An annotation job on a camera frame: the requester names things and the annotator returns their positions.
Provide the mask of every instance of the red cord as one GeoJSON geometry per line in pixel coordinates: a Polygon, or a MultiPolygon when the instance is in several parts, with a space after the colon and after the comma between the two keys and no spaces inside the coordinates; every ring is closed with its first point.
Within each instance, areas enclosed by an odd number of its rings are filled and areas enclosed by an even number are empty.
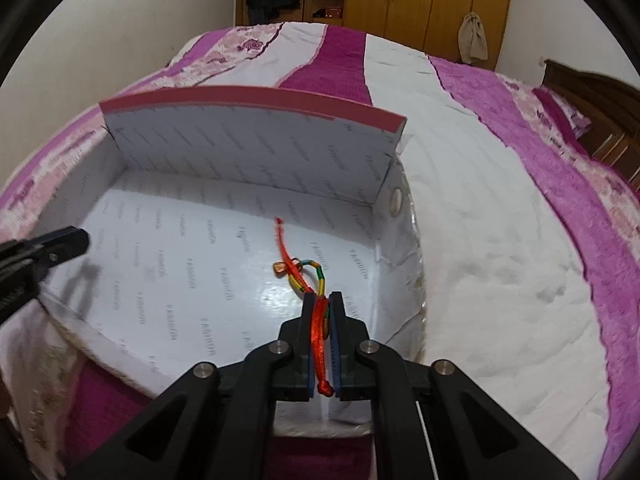
{"type": "Polygon", "coordinates": [[[311,349],[314,353],[314,363],[316,365],[316,377],[318,378],[318,392],[325,397],[331,397],[334,389],[326,380],[324,370],[324,336],[322,334],[322,326],[324,324],[324,311],[327,308],[329,300],[324,296],[316,298],[314,311],[311,316],[311,349]]]}
{"type": "MultiPolygon", "coordinates": [[[[280,257],[287,266],[287,272],[291,273],[293,277],[298,280],[304,288],[305,292],[314,292],[314,290],[306,284],[305,279],[302,277],[302,273],[298,270],[298,267],[293,263],[289,253],[287,253],[284,247],[284,230],[282,228],[282,220],[276,218],[276,239],[278,242],[278,248],[280,250],[280,257]]],[[[314,303],[314,310],[311,315],[311,349],[314,354],[314,365],[316,368],[316,377],[318,378],[318,392],[326,397],[331,397],[334,394],[329,381],[326,380],[326,371],[324,370],[324,313],[326,311],[329,300],[324,296],[317,296],[314,303]]]]}

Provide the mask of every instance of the wooden headboard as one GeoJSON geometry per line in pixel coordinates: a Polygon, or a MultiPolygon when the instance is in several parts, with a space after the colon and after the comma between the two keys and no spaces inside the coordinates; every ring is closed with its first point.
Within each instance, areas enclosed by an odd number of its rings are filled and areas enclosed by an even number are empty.
{"type": "Polygon", "coordinates": [[[640,189],[640,91],[609,76],[548,60],[543,84],[591,119],[578,142],[640,189]]]}

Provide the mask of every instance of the white wall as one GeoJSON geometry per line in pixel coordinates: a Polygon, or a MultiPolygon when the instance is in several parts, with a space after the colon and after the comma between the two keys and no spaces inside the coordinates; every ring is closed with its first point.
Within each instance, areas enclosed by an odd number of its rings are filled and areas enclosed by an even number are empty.
{"type": "Polygon", "coordinates": [[[622,47],[583,0],[511,0],[496,72],[539,85],[541,56],[640,88],[622,47]]]}
{"type": "Polygon", "coordinates": [[[235,0],[64,0],[0,87],[0,187],[83,109],[162,68],[198,34],[231,27],[235,0]]]}

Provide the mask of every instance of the triangular cutout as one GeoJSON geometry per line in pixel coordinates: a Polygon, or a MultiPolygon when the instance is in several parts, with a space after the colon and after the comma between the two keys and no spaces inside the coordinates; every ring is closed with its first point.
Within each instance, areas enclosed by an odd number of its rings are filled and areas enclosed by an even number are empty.
{"type": "Polygon", "coordinates": [[[490,459],[517,447],[518,441],[511,431],[495,420],[470,393],[460,395],[460,404],[484,458],[490,459]]]}
{"type": "Polygon", "coordinates": [[[127,449],[152,462],[161,460],[186,405],[185,395],[176,397],[131,436],[127,442],[127,449]]]}

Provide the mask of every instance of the beige bag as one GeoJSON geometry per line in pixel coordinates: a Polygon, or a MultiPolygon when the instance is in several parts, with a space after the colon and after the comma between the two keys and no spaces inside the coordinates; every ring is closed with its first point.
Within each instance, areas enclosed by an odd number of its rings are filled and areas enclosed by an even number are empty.
{"type": "Polygon", "coordinates": [[[475,12],[468,13],[462,20],[458,32],[458,47],[462,62],[468,65],[489,57],[482,20],[475,12]]]}

